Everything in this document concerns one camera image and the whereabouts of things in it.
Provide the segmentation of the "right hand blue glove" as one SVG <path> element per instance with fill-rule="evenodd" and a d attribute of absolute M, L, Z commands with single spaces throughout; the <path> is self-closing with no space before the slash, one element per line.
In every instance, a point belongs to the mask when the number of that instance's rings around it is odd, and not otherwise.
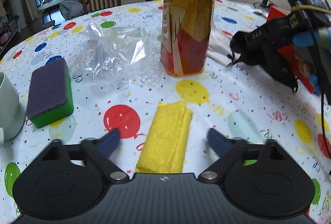
<path fill-rule="evenodd" d="M 293 37 L 299 70 L 318 94 L 330 102 L 330 28 L 305 31 Z"/>

